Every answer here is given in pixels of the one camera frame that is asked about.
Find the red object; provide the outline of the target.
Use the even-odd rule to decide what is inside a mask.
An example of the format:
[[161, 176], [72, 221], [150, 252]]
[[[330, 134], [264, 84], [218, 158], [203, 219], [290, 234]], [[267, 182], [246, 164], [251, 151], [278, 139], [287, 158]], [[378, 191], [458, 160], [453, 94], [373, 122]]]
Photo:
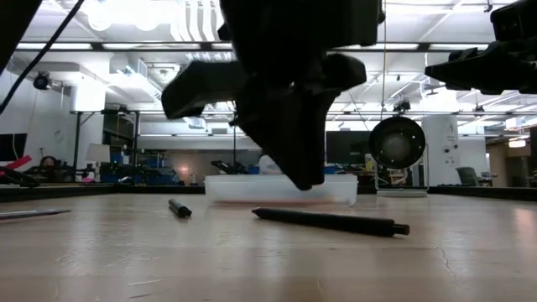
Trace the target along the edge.
[[27, 163], [29, 163], [32, 160], [32, 158], [29, 155], [25, 155], [22, 158], [16, 159], [13, 162], [5, 165], [5, 168], [8, 169], [18, 169]]

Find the grey office chair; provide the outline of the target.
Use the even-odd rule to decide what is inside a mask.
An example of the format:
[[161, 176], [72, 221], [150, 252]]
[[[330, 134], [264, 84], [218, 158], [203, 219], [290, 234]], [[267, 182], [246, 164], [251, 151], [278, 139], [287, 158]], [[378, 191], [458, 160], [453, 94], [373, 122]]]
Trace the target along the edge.
[[456, 172], [459, 175], [462, 185], [465, 186], [479, 186], [479, 179], [476, 171], [472, 167], [459, 167], [456, 168]]

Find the black monitor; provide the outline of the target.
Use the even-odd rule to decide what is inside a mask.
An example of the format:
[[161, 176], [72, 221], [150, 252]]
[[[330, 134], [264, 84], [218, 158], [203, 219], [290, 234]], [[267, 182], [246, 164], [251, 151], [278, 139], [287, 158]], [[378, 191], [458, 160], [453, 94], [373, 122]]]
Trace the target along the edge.
[[368, 131], [330, 131], [326, 133], [328, 164], [364, 164], [369, 153]]

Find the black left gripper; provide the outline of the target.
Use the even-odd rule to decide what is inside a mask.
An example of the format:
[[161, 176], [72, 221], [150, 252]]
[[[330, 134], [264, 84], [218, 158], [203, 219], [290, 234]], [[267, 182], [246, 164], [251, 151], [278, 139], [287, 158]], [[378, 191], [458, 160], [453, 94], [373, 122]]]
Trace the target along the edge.
[[376, 43], [382, 0], [219, 0], [220, 39], [230, 62], [193, 61], [164, 89], [169, 119], [200, 114], [206, 104], [234, 99], [239, 126], [299, 190], [325, 181], [326, 115], [335, 89], [312, 83], [332, 48]]

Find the clear plastic supply box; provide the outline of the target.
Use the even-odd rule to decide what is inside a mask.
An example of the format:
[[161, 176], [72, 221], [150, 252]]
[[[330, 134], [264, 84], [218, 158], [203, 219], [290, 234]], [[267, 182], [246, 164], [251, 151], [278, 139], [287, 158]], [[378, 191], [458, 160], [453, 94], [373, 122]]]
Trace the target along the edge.
[[357, 176], [327, 174], [321, 185], [299, 190], [283, 174], [223, 174], [206, 177], [206, 198], [228, 205], [352, 205], [357, 198]]

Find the black aluminium table frame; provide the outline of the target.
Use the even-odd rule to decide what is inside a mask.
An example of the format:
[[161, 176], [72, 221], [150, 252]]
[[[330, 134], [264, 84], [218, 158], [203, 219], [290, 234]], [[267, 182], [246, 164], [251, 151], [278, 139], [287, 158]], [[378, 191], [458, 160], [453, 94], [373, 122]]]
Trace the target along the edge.
[[[490, 199], [537, 202], [537, 188], [494, 188], [448, 185], [433, 186], [430, 187], [427, 192], [433, 195], [457, 195]], [[205, 194], [205, 189], [203, 187], [154, 185], [81, 185], [42, 186], [36, 188], [0, 187], [0, 203], [110, 194], [201, 195]]]

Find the black pen with clip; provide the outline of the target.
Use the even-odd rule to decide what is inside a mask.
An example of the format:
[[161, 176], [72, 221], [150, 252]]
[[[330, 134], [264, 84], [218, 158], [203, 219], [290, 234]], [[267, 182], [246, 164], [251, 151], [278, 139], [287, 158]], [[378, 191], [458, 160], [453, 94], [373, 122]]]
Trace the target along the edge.
[[252, 213], [260, 219], [269, 221], [319, 227], [377, 237], [393, 237], [395, 235], [408, 236], [410, 234], [409, 225], [398, 224], [394, 220], [385, 218], [346, 216], [262, 207], [252, 210]]

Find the black overhead crossbeam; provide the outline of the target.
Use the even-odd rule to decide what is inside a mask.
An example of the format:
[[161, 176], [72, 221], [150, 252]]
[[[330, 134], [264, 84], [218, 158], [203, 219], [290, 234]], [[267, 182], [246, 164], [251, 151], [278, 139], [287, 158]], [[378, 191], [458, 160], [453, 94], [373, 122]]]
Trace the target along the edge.
[[[477, 48], [479, 50], [485, 50], [487, 43], [468, 44], [468, 43], [381, 43], [372, 46], [343, 46], [334, 48], [333, 51], [343, 52], [382, 52], [384, 50], [388, 52], [451, 52], [455, 50], [464, 50], [470, 48]], [[59, 42], [54, 43], [50, 51], [96, 51], [96, 52], [227, 52], [232, 51], [233, 47], [231, 43], [221, 42], [143, 42], [143, 43], [104, 43], [104, 42]]]

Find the white lampshade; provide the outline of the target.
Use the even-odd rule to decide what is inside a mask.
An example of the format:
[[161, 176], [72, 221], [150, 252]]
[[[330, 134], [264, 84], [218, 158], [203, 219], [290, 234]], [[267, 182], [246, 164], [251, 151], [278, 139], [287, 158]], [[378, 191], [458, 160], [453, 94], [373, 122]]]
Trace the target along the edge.
[[96, 163], [109, 163], [111, 159], [110, 146], [106, 144], [90, 143], [86, 151], [86, 161]]

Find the black pen with white print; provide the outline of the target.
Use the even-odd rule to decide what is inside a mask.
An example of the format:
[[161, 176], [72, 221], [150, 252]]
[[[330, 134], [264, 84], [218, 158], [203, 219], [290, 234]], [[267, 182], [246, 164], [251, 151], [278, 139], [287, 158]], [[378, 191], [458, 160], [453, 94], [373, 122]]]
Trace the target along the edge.
[[175, 199], [170, 199], [168, 201], [169, 208], [179, 217], [179, 218], [190, 218], [192, 211], [184, 206], [182, 203], [178, 202]]

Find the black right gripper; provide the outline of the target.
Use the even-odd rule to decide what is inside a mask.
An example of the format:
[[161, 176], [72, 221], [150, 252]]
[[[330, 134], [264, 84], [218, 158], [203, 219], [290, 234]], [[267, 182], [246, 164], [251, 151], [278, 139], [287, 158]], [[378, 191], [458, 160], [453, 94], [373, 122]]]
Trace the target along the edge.
[[427, 66], [425, 74], [448, 90], [537, 95], [537, 35], [451, 52], [447, 62]]

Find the purple scissors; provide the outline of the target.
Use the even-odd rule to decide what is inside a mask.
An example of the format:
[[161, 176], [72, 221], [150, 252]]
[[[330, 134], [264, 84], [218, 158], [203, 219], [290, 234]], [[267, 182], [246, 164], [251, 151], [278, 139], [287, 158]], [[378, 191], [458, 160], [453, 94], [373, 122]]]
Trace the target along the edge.
[[10, 212], [1, 212], [0, 221], [14, 220], [14, 219], [24, 219], [36, 216], [53, 216], [63, 213], [68, 213], [70, 210], [60, 210], [60, 209], [44, 209], [44, 210], [29, 210], [29, 211], [10, 211]]

